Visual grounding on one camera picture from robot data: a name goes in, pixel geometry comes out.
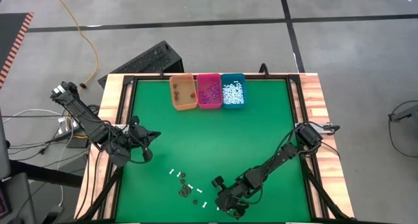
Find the concrete floor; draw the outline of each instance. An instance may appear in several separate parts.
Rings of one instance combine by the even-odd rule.
[[[239,18],[284,18],[280,0],[65,0],[80,25],[135,24]],[[287,0],[293,18],[418,14],[418,0]],[[34,12],[31,27],[73,26],[57,0],[2,0],[0,12]],[[294,24],[306,72],[318,72],[336,134],[347,188],[357,218],[417,223],[418,159],[397,153],[389,142],[387,114],[418,99],[418,20]],[[285,24],[221,25],[88,31],[97,48],[98,77],[161,40],[183,58],[188,72],[296,72]],[[3,114],[27,108],[61,112],[49,100],[62,80],[82,82],[94,68],[93,53],[77,32],[28,33],[0,94]],[[99,104],[94,81],[82,94]],[[47,140],[55,120],[12,120],[13,144]],[[401,150],[418,154],[417,126],[394,125]],[[28,161],[58,160],[63,145]],[[24,158],[26,151],[14,158]],[[64,157],[79,153],[67,150]]]

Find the pink bin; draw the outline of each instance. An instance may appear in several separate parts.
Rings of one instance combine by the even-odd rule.
[[[221,76],[199,74],[197,76],[197,99],[202,109],[217,109],[222,106]]]

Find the black crate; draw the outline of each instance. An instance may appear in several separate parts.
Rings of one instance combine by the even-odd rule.
[[[116,73],[184,73],[182,58],[165,40],[149,50],[134,57],[132,60],[118,67],[109,74]],[[105,88],[107,75],[100,78],[98,83]]]

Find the orange bin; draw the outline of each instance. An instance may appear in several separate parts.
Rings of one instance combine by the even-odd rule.
[[[197,106],[196,86],[192,74],[171,76],[170,89],[175,109],[188,110]]]

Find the green mat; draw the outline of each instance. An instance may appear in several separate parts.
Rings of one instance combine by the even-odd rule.
[[[133,115],[161,136],[151,144],[153,159],[146,165],[126,164],[116,221],[232,222],[217,210],[219,175],[225,185],[246,169],[265,162],[293,128],[285,81],[248,80],[244,109],[177,111],[171,104],[167,81],[139,81]],[[132,151],[143,160],[142,151]],[[186,174],[191,194],[179,196],[179,172]],[[257,200],[256,194],[251,200]],[[288,161],[264,184],[261,202],[247,209],[241,222],[309,221],[299,158]]]

